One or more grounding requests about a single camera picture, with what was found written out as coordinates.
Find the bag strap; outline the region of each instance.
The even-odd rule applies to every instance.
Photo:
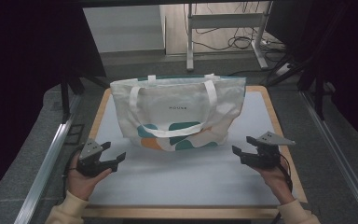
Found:
[[[156,137],[174,137],[174,136],[183,136],[183,135],[189,135],[192,133],[198,133],[202,130],[203,126],[205,125],[207,120],[210,120],[210,118],[213,116],[214,112],[216,111],[217,107],[217,94],[216,94],[216,88],[214,87],[214,84],[211,80],[208,80],[206,82],[202,83],[205,86],[205,90],[208,94],[209,99],[209,113],[208,116],[203,120],[200,124],[184,128],[184,129],[178,129],[178,130],[172,130],[172,131],[163,131],[163,130],[154,130],[149,129],[141,123],[141,121],[138,118],[138,114],[142,113],[141,109],[138,107],[138,95],[139,90],[144,89],[141,87],[132,87],[131,93],[130,93],[130,111],[132,113],[133,118],[136,122],[138,122],[148,133],[152,133]]]

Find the sleeve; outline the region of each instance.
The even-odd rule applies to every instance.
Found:
[[[319,219],[307,213],[298,200],[278,206],[286,224],[319,224]]]
[[[78,199],[66,191],[66,198],[62,204],[54,206],[45,224],[83,224],[81,215],[89,202]]]

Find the canvas bag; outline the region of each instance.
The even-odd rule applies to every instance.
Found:
[[[123,137],[167,151],[222,145],[241,113],[245,77],[166,76],[110,84]]]

